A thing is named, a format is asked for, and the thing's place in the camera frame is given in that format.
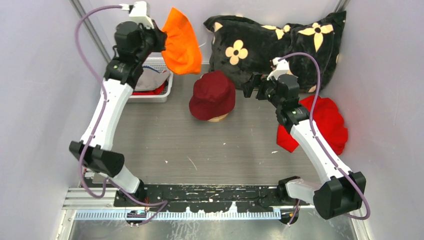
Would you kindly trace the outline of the orange hat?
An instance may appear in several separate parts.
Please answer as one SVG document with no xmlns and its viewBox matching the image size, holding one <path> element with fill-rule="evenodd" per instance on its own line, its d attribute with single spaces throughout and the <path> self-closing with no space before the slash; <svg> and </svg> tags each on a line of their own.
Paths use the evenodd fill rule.
<svg viewBox="0 0 424 240">
<path fill-rule="evenodd" d="M 173 7 L 161 30 L 167 35 L 161 52 L 167 68 L 177 75 L 199 74 L 202 52 L 189 19 Z"/>
</svg>

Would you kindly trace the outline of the dark red bucket hat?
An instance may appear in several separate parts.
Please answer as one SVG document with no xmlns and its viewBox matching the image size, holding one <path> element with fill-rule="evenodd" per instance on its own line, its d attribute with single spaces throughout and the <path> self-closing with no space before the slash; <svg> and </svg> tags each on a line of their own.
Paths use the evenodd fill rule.
<svg viewBox="0 0 424 240">
<path fill-rule="evenodd" d="M 210 121 L 229 114 L 235 104 L 235 84 L 218 70 L 207 72 L 195 81 L 188 107 L 197 120 Z"/>
</svg>

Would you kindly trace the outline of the wooden hat stand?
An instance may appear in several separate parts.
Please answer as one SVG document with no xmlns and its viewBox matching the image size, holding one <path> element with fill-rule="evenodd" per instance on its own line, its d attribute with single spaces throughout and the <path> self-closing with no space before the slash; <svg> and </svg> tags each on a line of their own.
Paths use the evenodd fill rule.
<svg viewBox="0 0 424 240">
<path fill-rule="evenodd" d="M 220 115 L 220 116 L 217 116 L 217 117 L 213 117 L 213 118 L 209 119 L 208 122 L 211 122 L 211 123 L 220 122 L 220 121 L 224 120 L 228 115 L 229 115 L 229 113 L 226 113 L 226 114 L 223 114 L 223 115 Z"/>
</svg>

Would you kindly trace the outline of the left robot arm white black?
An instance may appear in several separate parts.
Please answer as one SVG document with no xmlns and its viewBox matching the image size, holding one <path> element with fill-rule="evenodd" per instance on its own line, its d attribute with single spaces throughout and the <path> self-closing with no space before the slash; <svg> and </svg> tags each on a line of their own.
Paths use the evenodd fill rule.
<svg viewBox="0 0 424 240">
<path fill-rule="evenodd" d="M 101 97 L 85 133 L 71 141 L 69 151 L 79 168 L 108 178 L 126 193 L 126 200 L 141 206 L 146 200 L 144 183 L 125 166 L 123 154 L 112 151 L 114 135 L 126 103 L 134 92 L 143 65 L 151 53 L 165 50 L 166 33 L 155 22 L 151 26 L 133 21 L 120 23 L 114 34 L 114 56 L 100 78 Z"/>
</svg>

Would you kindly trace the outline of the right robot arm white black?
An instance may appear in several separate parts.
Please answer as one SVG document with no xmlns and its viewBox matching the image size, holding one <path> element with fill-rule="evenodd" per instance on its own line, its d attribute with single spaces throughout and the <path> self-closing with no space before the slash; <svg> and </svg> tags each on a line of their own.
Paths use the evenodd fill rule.
<svg viewBox="0 0 424 240">
<path fill-rule="evenodd" d="M 366 178 L 353 172 L 331 149 L 313 119 L 313 110 L 300 103 L 300 87 L 292 75 L 278 77 L 255 72 L 242 85 L 244 97 L 267 100 L 275 107 L 278 123 L 297 141 L 318 173 L 321 184 L 304 181 L 298 176 L 278 182 L 276 197 L 283 205 L 295 200 L 312 204 L 325 220 L 346 215 L 357 220 L 371 216 L 370 204 L 364 196 Z"/>
</svg>

